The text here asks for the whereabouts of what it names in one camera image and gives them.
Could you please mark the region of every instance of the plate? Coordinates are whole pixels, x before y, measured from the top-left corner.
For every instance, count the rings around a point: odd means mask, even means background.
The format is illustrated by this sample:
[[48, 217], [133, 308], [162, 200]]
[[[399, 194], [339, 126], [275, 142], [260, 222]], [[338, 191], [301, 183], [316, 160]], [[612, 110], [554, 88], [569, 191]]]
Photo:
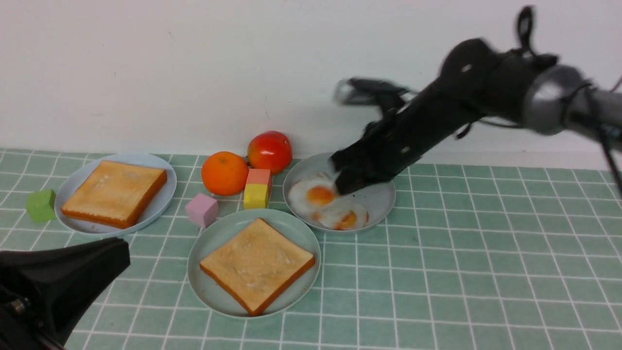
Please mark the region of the plate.
[[[166, 169], [168, 180], [149, 204], [147, 209], [142, 213], [138, 223], [127, 229], [119, 230], [116, 227], [96, 224], [84, 220], [72, 219], [64, 216], [60, 212], [61, 206], [71, 198], [75, 191], [80, 187], [91, 173], [97, 168], [97, 165], [103, 160], [113, 161], [117, 163], [132, 164], [139, 166], [149, 166], [152, 168]], [[85, 235], [97, 235], [101, 238], [120, 237], [135, 232], [156, 220], [168, 208], [175, 188], [177, 187], [177, 175], [173, 167], [164, 159], [158, 158], [152, 154], [113, 154], [112, 156], [103, 157], [92, 161], [73, 173], [60, 187], [54, 201], [54, 212], [61, 224], [66, 228]]]
[[[229, 293], [209, 277], [199, 263], [227, 243], [258, 217], [315, 257], [315, 265], [268, 306], [263, 315], [250, 316]], [[195, 242], [188, 258], [188, 279], [196, 296], [217, 313], [231, 318], [256, 319], [278, 314], [302, 299], [320, 271], [320, 244], [313, 231], [295, 216], [275, 209], [248, 209], [229, 214], [211, 224]]]
[[317, 221], [312, 220], [304, 215], [299, 215], [296, 213], [289, 199], [287, 198], [287, 194], [292, 186], [311, 174], [317, 173], [325, 173], [329, 176], [334, 176], [335, 172], [329, 163], [329, 158], [332, 153], [320, 153], [315, 156], [311, 156], [309, 158], [303, 159], [301, 162], [296, 164], [290, 171], [287, 173], [285, 180], [283, 182], [283, 198], [285, 198], [285, 203], [289, 210], [296, 215], [300, 220], [304, 221], [307, 225], [316, 228], [318, 230], [333, 232], [336, 234], [352, 234], [355, 232], [361, 232], [363, 230], [370, 229], [376, 225], [378, 225], [393, 209], [393, 205], [395, 205], [396, 200], [396, 190], [393, 181], [385, 182], [381, 184], [375, 184], [363, 189], [360, 189], [349, 196], [353, 202], [361, 204], [367, 211], [369, 212], [369, 222], [366, 226], [355, 229], [355, 230], [332, 230], [326, 228], [324, 225], [320, 224]]

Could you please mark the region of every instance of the pink block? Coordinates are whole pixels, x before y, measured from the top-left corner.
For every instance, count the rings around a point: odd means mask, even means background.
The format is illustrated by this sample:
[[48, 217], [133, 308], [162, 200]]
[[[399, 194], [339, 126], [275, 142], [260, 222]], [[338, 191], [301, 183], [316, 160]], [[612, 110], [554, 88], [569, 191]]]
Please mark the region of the pink block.
[[208, 227], [218, 217], [218, 201], [199, 193], [186, 205], [188, 220], [200, 227]]

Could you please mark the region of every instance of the white wall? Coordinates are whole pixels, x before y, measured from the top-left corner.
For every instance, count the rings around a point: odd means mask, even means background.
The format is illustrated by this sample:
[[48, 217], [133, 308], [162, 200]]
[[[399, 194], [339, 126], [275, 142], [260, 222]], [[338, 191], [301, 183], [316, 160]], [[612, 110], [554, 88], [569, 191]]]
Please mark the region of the white wall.
[[[613, 85], [622, 74], [620, 0], [532, 3], [536, 49]], [[483, 36], [500, 50], [515, 47], [524, 4], [0, 1], [0, 147], [244, 153], [253, 136], [276, 129], [299, 155], [334, 151], [378, 117], [370, 108], [334, 105], [339, 79], [365, 75], [422, 88], [462, 40]], [[434, 149], [524, 151], [592, 159], [600, 149], [574, 135], [480, 125]]]

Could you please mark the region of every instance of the green block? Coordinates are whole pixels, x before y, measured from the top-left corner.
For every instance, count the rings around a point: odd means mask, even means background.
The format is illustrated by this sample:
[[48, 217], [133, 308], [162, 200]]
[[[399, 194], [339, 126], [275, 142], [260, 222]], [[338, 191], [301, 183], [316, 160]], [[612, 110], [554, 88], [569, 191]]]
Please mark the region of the green block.
[[34, 222], [45, 222], [56, 219], [54, 213], [56, 193], [51, 189], [33, 192], [26, 200], [26, 212]]

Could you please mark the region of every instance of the yellow block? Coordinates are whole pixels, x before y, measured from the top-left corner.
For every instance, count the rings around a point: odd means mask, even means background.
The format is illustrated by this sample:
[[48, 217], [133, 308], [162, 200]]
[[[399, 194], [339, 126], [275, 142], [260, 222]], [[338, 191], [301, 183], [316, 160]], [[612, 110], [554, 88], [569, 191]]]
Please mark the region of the yellow block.
[[268, 185], [246, 184], [244, 188], [244, 209], [261, 209], [268, 207]]

